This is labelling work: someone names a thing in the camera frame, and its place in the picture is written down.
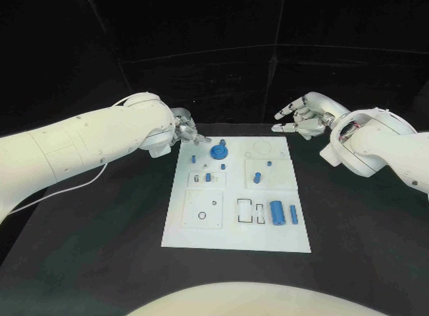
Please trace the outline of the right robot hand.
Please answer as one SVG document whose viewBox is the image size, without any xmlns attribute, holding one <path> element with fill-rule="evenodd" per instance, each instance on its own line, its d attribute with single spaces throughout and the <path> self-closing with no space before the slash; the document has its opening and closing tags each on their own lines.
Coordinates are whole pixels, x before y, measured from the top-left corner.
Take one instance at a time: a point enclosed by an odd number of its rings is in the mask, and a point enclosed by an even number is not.
<svg viewBox="0 0 429 316">
<path fill-rule="evenodd" d="M 328 96 L 309 92 L 274 114 L 276 120 L 292 115 L 293 122 L 274 124 L 271 132 L 297 133 L 309 140 L 323 134 L 325 128 L 333 129 L 349 113 L 351 111 Z"/>
</svg>

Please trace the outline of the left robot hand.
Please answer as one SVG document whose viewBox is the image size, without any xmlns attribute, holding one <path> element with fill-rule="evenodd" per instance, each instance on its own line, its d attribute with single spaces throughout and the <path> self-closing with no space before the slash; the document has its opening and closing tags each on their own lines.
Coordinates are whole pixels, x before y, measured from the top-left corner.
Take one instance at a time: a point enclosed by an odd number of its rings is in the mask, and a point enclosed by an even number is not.
<svg viewBox="0 0 429 316">
<path fill-rule="evenodd" d="M 189 111 L 178 107 L 171 108 L 171 112 L 174 115 L 172 143 L 181 141 L 192 142 L 194 145 L 198 145 L 200 143 L 208 144 L 211 139 L 198 133 Z"/>
</svg>

